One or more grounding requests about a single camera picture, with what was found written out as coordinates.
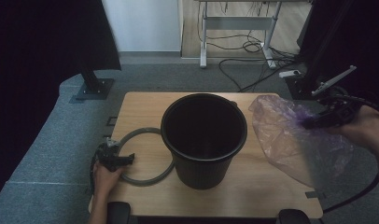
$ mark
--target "standing desk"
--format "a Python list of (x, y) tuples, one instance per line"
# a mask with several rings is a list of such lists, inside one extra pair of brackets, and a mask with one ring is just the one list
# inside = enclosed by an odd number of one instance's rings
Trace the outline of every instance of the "standing desk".
[[(133, 130), (161, 127), (167, 107), (188, 92), (129, 92), (125, 95), (112, 139), (120, 140)], [(212, 189), (192, 189), (183, 184), (175, 169), (163, 181), (137, 187), (120, 181), (110, 193), (110, 202), (127, 202), (132, 215), (153, 217), (258, 217), (276, 218), (286, 208), (300, 209), (310, 218), (322, 217), (318, 198), (300, 182), (267, 162), (252, 127), (248, 107), (260, 93), (215, 93), (237, 103), (247, 122), (247, 139), (232, 159), (227, 174)], [(161, 137), (154, 133), (137, 135), (128, 141), (120, 156), (135, 153), (126, 175), (150, 179), (161, 174), (172, 156)]]
[[(267, 0), (262, 2), (276, 2), (276, 9), (272, 17), (208, 17), (207, 3), (220, 2), (220, 0), (195, 0), (204, 2), (203, 30), (201, 44), (201, 68), (207, 66), (206, 33), (207, 30), (265, 30), (268, 31), (265, 42), (261, 43), (262, 52), (270, 68), (275, 69), (276, 64), (272, 57), (270, 44), (274, 27), (276, 26), (282, 2), (306, 2), (307, 0)], [(254, 2), (253, 0), (227, 0), (227, 2)]]

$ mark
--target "clear plastic bag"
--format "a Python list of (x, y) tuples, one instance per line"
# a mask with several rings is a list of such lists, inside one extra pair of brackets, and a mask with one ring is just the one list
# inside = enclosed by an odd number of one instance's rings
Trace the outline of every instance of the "clear plastic bag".
[(304, 105), (261, 95), (249, 110), (269, 163), (307, 186), (322, 188), (342, 174), (352, 158), (354, 147), (344, 137), (301, 126), (312, 116)]

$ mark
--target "purple plastic bag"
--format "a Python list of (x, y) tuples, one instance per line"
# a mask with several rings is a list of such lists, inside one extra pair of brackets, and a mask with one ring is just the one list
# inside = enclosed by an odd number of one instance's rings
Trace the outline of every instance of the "purple plastic bag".
[(301, 126), (302, 120), (312, 116), (303, 105), (261, 95), (249, 110), (269, 163), (309, 187), (328, 184), (344, 172), (352, 158), (354, 147), (344, 137)]

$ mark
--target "gray carpet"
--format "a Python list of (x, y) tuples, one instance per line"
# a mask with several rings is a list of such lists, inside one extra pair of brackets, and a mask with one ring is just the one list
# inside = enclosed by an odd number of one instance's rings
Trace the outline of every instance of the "gray carpet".
[[(226, 64), (224, 70), (240, 87), (260, 77), (260, 64)], [(39, 136), (0, 193), (0, 224), (86, 223), (90, 201), (89, 166), (94, 150), (113, 126), (128, 91), (220, 91), (238, 88), (211, 63), (123, 64), (120, 71), (97, 71), (96, 76), (114, 78), (106, 100), (70, 104), (83, 79), (80, 75), (62, 83), (60, 97)], [(266, 79), (256, 92), (276, 92), (291, 99), (288, 88), (276, 75)], [(307, 104), (319, 110), (315, 103)], [(319, 193), (323, 208), (330, 207), (365, 188), (376, 174), (373, 156), (356, 148), (346, 172)], [(325, 223), (379, 223), (379, 187), (343, 208), (323, 216)]]

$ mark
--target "black curtain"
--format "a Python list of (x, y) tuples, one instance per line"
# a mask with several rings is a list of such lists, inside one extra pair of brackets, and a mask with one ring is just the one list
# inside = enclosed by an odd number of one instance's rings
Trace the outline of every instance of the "black curtain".
[(0, 1), (0, 189), (80, 65), (120, 70), (100, 0)]

